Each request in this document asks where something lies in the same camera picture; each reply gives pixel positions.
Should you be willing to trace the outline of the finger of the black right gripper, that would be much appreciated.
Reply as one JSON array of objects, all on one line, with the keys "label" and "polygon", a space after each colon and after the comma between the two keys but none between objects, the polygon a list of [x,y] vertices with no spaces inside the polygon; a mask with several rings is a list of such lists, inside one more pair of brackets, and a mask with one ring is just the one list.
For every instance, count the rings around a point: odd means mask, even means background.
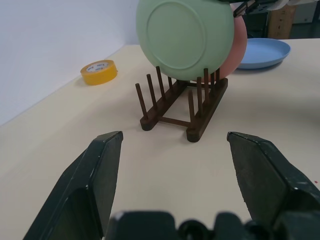
[{"label": "finger of the black right gripper", "polygon": [[246,14],[249,14],[256,8],[255,2],[243,2],[234,11],[233,17],[237,18]]}]

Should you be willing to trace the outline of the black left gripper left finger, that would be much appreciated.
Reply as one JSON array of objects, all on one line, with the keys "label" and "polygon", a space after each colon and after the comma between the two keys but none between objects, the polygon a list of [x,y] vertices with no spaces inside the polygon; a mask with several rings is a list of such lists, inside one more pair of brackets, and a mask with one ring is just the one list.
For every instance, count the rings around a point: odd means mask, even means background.
[{"label": "black left gripper left finger", "polygon": [[122,131],[97,136],[62,173],[26,240],[101,240],[116,193]]}]

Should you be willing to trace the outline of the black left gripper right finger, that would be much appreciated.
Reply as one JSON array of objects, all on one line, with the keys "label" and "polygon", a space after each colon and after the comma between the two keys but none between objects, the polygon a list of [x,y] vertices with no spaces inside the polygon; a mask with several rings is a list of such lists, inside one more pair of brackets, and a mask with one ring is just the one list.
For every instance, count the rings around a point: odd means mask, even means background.
[{"label": "black left gripper right finger", "polygon": [[269,140],[227,134],[238,186],[251,219],[274,223],[287,211],[320,210],[320,191]]}]

